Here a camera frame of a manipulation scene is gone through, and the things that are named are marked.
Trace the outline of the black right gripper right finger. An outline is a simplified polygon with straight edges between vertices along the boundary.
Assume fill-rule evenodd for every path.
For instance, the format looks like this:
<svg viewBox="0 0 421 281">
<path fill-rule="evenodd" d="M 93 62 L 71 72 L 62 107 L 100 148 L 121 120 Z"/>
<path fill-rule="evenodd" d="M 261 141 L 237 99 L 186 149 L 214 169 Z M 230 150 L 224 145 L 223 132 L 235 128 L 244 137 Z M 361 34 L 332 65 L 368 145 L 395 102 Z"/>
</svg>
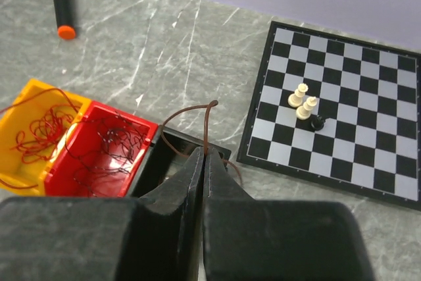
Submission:
<svg viewBox="0 0 421 281">
<path fill-rule="evenodd" d="M 362 234 L 342 203 L 252 198 L 207 153 L 203 258 L 208 280 L 373 280 Z"/>
</svg>

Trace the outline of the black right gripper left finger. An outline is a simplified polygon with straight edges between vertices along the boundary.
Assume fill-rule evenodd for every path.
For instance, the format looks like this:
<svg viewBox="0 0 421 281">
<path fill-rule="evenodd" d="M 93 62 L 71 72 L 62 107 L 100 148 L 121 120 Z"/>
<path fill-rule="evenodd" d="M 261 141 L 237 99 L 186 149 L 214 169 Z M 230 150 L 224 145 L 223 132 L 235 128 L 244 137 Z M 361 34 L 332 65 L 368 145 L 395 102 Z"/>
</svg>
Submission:
<svg viewBox="0 0 421 281">
<path fill-rule="evenodd" d="M 11 197 L 2 280 L 196 280 L 205 156 L 142 197 Z"/>
</svg>

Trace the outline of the black plastic bin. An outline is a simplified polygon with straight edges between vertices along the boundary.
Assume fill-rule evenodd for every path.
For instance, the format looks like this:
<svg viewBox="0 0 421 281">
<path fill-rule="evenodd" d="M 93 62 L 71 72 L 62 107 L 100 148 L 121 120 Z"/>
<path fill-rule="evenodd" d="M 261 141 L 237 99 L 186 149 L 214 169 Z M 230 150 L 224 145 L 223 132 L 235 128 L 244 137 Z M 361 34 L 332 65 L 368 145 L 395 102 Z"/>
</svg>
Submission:
<svg viewBox="0 0 421 281">
<path fill-rule="evenodd" d="M 199 138 L 169 127 L 157 132 L 126 196 L 141 197 L 155 189 L 180 170 L 193 150 L 202 145 Z"/>
</svg>

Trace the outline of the red plastic bin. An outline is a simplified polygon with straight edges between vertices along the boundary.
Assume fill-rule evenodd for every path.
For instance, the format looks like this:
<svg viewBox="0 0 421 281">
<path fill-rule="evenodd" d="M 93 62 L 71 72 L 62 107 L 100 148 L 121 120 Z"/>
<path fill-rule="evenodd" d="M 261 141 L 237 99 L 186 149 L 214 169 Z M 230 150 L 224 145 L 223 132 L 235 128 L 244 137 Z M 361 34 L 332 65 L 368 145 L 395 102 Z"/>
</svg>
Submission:
<svg viewBox="0 0 421 281">
<path fill-rule="evenodd" d="M 123 197 L 158 124 L 91 102 L 45 178 L 46 196 Z"/>
</svg>

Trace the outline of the black chess piece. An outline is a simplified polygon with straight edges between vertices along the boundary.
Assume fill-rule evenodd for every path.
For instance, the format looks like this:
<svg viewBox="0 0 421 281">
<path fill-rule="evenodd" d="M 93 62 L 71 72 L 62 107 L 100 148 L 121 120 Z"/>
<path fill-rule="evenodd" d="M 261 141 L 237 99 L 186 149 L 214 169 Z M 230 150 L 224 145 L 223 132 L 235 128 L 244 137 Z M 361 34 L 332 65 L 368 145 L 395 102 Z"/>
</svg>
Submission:
<svg viewBox="0 0 421 281">
<path fill-rule="evenodd" d="M 314 131 L 320 131 L 325 126 L 326 119 L 320 115 L 312 115 L 310 118 L 310 126 Z"/>
</svg>

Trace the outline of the white chess piece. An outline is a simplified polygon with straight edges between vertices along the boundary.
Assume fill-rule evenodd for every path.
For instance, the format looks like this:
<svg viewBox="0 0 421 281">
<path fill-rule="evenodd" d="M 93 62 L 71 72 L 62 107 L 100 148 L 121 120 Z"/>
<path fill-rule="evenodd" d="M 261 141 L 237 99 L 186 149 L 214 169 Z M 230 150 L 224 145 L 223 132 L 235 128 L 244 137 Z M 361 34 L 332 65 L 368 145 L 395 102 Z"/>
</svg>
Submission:
<svg viewBox="0 0 421 281">
<path fill-rule="evenodd" d="M 305 102 L 299 106 L 295 112 L 299 120 L 306 120 L 310 117 L 312 110 L 318 103 L 317 97 L 308 97 Z"/>
<path fill-rule="evenodd" d="M 308 86 L 305 83 L 300 83 L 295 91 L 288 97 L 288 104 L 290 107 L 297 108 L 301 106 L 303 98 L 308 91 Z"/>
</svg>

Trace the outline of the yellow plastic bin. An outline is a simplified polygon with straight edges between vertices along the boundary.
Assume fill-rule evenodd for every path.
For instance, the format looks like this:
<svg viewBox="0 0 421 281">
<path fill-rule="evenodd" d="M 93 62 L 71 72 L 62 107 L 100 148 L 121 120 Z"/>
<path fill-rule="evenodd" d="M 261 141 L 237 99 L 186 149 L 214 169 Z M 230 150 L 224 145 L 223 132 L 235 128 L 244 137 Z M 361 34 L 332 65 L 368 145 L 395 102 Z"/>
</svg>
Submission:
<svg viewBox="0 0 421 281">
<path fill-rule="evenodd" d="M 35 78 L 1 109 L 1 189 L 45 195 L 45 178 L 91 99 Z"/>
</svg>

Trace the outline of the black white chessboard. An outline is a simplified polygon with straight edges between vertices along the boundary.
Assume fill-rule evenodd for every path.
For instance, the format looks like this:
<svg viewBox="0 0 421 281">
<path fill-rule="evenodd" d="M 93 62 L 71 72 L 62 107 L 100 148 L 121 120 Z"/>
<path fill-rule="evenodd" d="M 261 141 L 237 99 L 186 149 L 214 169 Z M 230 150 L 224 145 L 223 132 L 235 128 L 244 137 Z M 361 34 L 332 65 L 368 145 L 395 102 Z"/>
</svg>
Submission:
<svg viewBox="0 0 421 281">
<path fill-rule="evenodd" d="M 287 102 L 300 83 L 306 120 Z M 419 210 L 420 54 L 272 22 L 237 160 Z"/>
</svg>

